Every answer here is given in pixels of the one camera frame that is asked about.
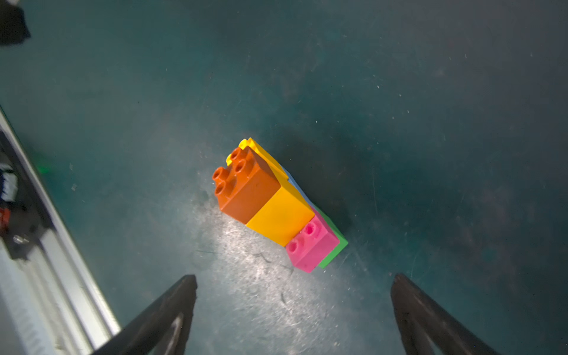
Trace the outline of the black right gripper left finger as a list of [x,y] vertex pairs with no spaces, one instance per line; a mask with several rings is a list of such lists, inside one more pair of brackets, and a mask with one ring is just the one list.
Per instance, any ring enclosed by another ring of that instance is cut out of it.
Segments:
[[184,354],[198,284],[185,275],[95,354]]

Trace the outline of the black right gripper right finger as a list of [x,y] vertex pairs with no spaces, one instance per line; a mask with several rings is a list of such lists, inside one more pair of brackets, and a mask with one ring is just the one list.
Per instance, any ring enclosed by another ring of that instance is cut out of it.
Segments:
[[391,300],[405,353],[495,354],[406,275],[395,275]]

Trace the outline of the pink lego brick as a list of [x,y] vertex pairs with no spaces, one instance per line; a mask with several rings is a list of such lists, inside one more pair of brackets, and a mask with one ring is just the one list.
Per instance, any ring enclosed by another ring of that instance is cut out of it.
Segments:
[[319,212],[285,247],[292,265],[311,273],[340,244]]

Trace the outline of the orange lego brick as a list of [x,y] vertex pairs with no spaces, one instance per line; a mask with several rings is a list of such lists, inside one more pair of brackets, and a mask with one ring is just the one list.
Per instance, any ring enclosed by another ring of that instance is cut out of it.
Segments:
[[236,148],[228,167],[218,167],[212,180],[220,211],[247,224],[280,189],[269,164],[250,147]]

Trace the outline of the yellow lego brick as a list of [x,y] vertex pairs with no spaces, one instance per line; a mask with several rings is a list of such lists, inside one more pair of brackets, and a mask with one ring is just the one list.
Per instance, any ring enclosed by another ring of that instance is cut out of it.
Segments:
[[258,175],[265,181],[272,174],[272,180],[288,180],[282,166],[253,138],[243,139],[236,151],[226,158],[227,169],[234,176],[256,179]]
[[292,186],[285,185],[246,226],[285,247],[314,218],[314,211]]

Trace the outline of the blue lego brick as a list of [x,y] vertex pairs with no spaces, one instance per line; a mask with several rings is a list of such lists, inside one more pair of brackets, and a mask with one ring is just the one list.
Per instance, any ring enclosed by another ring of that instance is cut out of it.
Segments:
[[310,204],[311,207],[315,207],[316,205],[308,198],[308,196],[303,192],[302,188],[298,185],[296,180],[294,180],[292,174],[283,167],[284,173],[288,177],[288,182],[300,193],[300,195],[304,198],[304,200]]

